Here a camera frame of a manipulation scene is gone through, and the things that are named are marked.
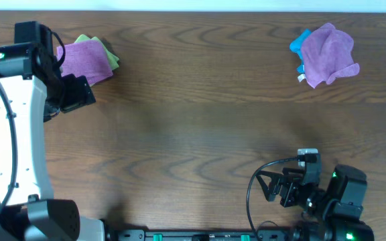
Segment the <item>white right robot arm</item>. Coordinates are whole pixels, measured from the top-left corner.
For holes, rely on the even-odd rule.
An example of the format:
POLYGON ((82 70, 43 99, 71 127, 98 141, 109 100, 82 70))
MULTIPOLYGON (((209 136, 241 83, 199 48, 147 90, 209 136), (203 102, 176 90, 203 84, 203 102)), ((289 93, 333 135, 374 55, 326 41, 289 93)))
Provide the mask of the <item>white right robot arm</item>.
POLYGON ((361 221, 367 190, 366 174, 349 165, 337 165, 327 189, 319 187, 321 165, 284 168, 281 173, 255 175, 267 201, 281 196, 280 205, 300 206, 311 221, 300 221, 284 232, 284 240, 373 241, 370 226, 361 221))

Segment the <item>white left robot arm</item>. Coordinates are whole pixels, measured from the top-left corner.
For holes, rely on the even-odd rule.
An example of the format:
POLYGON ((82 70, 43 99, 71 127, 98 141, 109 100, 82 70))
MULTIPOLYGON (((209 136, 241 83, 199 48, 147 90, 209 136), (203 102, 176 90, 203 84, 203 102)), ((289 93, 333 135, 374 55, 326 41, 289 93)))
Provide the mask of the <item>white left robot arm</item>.
POLYGON ((44 123, 92 104, 83 76, 61 74, 52 44, 0 47, 0 240, 104 240, 104 222, 56 199, 46 164, 44 123))

